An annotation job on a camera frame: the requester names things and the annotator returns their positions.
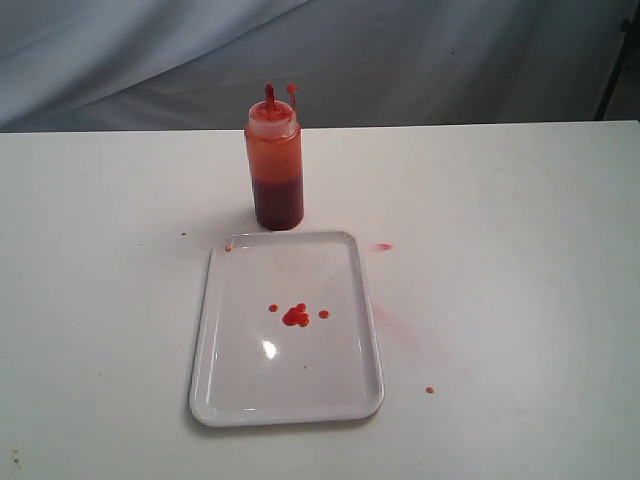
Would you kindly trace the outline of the red sauce blob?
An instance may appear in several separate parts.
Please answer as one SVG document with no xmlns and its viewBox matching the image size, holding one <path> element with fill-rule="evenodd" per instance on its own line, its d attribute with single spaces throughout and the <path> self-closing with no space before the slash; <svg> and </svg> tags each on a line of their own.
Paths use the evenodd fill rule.
<svg viewBox="0 0 640 480">
<path fill-rule="evenodd" d="M 310 324 L 310 319 L 306 304 L 298 303 L 290 307 L 282 316 L 282 323 L 289 327 L 307 327 Z"/>
</svg>

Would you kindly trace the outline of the white rectangular plastic tray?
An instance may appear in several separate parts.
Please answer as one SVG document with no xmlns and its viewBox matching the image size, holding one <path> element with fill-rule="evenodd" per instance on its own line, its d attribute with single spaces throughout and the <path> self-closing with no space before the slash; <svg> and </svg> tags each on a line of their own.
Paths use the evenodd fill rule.
<svg viewBox="0 0 640 480">
<path fill-rule="evenodd" d="M 282 316 L 298 303 L 310 324 L 285 326 Z M 321 310 L 330 316 L 320 318 Z M 215 428 L 356 421 L 375 414 L 383 398 L 353 236 L 235 234 L 212 249 L 189 392 L 197 421 Z"/>
</svg>

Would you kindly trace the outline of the red sauce squeeze bottle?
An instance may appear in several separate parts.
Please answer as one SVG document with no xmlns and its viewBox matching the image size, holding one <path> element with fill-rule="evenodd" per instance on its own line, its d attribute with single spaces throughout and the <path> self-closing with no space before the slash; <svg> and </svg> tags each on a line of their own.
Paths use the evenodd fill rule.
<svg viewBox="0 0 640 480">
<path fill-rule="evenodd" d="M 297 90 L 287 85 L 289 100 L 284 102 L 266 84 L 265 98 L 249 109 L 244 129 L 256 220 L 270 231 L 290 230 L 304 217 Z"/>
</svg>

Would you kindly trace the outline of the grey backdrop cloth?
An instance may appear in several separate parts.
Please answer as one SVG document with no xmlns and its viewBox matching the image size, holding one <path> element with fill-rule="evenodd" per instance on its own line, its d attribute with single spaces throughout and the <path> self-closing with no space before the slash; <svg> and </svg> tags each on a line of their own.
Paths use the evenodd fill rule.
<svg viewBox="0 0 640 480">
<path fill-rule="evenodd" d="M 587 120 L 635 1 L 5 1 L 5 132 Z"/>
</svg>

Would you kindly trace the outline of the black tripod stand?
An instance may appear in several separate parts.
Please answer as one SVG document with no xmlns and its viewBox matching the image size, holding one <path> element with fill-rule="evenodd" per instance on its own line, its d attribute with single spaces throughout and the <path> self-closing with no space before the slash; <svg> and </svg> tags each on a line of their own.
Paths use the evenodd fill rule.
<svg viewBox="0 0 640 480">
<path fill-rule="evenodd" d="M 636 2 L 633 15 L 624 18 L 620 23 L 620 32 L 623 34 L 623 42 L 596 109 L 594 115 L 595 121 L 602 121 L 605 118 L 616 86 L 624 70 L 627 57 L 639 48 L 639 2 Z"/>
</svg>

